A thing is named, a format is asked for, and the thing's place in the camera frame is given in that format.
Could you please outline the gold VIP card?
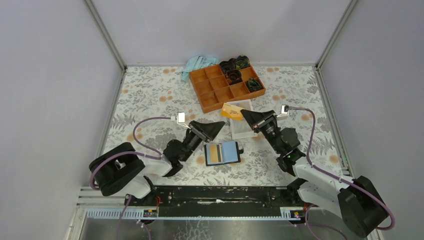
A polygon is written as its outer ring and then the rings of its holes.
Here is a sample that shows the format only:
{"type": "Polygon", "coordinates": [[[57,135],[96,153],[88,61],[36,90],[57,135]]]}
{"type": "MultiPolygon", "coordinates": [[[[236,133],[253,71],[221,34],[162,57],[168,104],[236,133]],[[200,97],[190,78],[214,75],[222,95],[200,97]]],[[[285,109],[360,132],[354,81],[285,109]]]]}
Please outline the gold VIP card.
{"type": "Polygon", "coordinates": [[[220,144],[211,144],[209,146],[209,161],[212,164],[219,164],[223,162],[222,148],[220,144]]]}

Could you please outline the black leather card holder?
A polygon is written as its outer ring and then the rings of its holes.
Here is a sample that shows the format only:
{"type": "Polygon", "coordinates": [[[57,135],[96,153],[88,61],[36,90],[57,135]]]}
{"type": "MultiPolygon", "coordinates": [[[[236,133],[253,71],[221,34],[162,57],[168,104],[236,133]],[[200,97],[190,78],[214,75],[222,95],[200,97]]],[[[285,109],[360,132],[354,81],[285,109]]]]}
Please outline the black leather card holder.
{"type": "Polygon", "coordinates": [[[205,165],[207,167],[227,165],[241,162],[241,155],[244,153],[244,149],[239,147],[237,141],[227,141],[222,143],[208,143],[203,146],[205,155],[205,165]],[[222,163],[213,164],[210,162],[210,145],[221,145],[222,152],[222,163]]]}

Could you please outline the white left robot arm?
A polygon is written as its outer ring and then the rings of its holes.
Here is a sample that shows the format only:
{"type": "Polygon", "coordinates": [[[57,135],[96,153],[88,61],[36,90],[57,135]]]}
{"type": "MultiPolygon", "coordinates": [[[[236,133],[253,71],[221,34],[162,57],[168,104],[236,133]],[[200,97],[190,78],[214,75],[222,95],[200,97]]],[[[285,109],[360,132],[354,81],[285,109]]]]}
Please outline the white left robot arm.
{"type": "Polygon", "coordinates": [[[186,129],[184,139],[170,140],[158,156],[137,152],[130,142],[124,142],[97,157],[88,166],[90,187],[104,197],[122,193],[135,197],[144,206],[152,204],[155,192],[148,176],[174,176],[199,145],[213,141],[226,123],[192,120],[189,124],[177,124],[186,129]]]}

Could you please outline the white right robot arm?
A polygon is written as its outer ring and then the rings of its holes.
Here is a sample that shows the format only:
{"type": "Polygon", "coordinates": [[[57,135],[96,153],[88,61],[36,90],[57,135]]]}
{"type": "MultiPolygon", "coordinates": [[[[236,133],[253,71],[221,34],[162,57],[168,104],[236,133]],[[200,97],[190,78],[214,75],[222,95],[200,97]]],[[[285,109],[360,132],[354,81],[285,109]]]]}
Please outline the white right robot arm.
{"type": "Polygon", "coordinates": [[[249,127],[262,133],[278,154],[279,168],[296,179],[287,187],[287,201],[293,206],[303,202],[321,207],[338,216],[349,230],[366,238],[374,230],[384,230],[380,224],[393,213],[383,202],[373,183],[366,177],[352,178],[336,174],[310,158],[310,150],[299,150],[300,140],[295,128],[278,126],[278,116],[273,111],[241,110],[249,127]]]}

